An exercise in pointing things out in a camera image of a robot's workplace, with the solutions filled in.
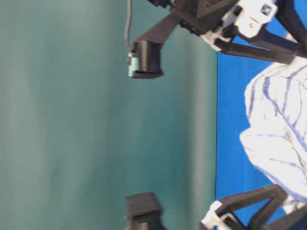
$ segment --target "black cable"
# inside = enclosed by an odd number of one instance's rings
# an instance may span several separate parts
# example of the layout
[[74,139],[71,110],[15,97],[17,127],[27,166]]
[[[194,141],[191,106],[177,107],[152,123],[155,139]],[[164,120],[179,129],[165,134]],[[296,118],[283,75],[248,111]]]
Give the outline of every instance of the black cable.
[[131,27],[131,19],[132,19],[132,0],[127,0],[128,3],[128,12],[127,12],[127,21],[125,26],[125,42],[128,48],[128,51],[134,55],[133,50],[130,46],[130,27]]

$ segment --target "crumpled shirt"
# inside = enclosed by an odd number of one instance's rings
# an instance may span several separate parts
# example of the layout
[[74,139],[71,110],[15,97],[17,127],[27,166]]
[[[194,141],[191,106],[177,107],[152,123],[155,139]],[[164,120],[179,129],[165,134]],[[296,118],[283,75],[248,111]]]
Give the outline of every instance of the crumpled shirt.
[[240,135],[251,163],[289,195],[286,213],[307,204],[307,59],[274,63],[245,91],[250,128]]

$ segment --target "teal backdrop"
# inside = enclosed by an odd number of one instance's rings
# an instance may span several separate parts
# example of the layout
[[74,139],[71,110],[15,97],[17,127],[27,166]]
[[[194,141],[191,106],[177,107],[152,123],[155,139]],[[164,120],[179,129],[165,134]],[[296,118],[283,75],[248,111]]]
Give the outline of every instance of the teal backdrop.
[[[125,0],[0,0],[0,229],[123,230],[155,192],[170,230],[215,197],[216,53],[177,29],[132,80]],[[131,37],[167,11],[134,1]]]

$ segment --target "blue mat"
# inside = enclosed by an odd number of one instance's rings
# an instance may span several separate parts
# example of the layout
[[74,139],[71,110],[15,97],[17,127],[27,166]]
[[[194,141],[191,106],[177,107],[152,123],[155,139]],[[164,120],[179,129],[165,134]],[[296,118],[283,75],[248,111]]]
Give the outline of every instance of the blue mat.
[[[307,2],[297,0],[295,7],[307,24]],[[285,29],[274,20],[269,31],[284,36]],[[218,123],[217,123],[217,181],[216,199],[272,184],[260,171],[254,169],[239,140],[240,133],[249,127],[244,91],[248,83],[271,63],[243,57],[218,55]],[[243,223],[260,205],[238,211]],[[283,214],[280,210],[273,217]]]

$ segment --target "white cloth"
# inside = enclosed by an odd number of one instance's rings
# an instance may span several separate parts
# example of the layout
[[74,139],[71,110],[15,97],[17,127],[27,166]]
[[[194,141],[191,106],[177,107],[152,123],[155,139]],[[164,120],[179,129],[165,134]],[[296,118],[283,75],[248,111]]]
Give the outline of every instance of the white cloth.
[[250,128],[240,139],[252,164],[290,196],[287,213],[307,204],[307,60],[274,63],[245,92]]

